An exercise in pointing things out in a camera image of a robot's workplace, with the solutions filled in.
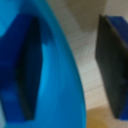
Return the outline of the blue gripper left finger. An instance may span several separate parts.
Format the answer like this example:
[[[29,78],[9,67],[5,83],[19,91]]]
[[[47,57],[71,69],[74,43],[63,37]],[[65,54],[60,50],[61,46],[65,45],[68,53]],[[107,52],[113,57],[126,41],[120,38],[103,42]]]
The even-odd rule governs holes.
[[[0,99],[7,121],[34,119],[42,62],[38,19],[18,15],[0,39]]]

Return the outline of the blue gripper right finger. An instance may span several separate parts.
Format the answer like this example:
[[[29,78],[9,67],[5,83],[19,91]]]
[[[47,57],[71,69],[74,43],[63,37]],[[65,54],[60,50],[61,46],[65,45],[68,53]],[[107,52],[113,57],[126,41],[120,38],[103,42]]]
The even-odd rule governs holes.
[[[99,17],[95,57],[113,116],[128,121],[128,22],[123,17]]]

